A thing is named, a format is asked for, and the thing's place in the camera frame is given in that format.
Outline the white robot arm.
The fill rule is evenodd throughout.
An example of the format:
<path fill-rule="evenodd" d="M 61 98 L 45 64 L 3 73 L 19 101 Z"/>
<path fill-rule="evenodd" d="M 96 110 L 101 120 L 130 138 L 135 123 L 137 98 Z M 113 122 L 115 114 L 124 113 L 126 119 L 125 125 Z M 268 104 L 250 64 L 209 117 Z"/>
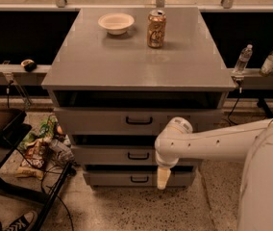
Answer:
<path fill-rule="evenodd" d="M 155 140 L 157 185 L 181 159 L 244 163 L 237 231 L 273 231 L 273 118 L 195 133 L 182 117 L 172 118 Z"/>

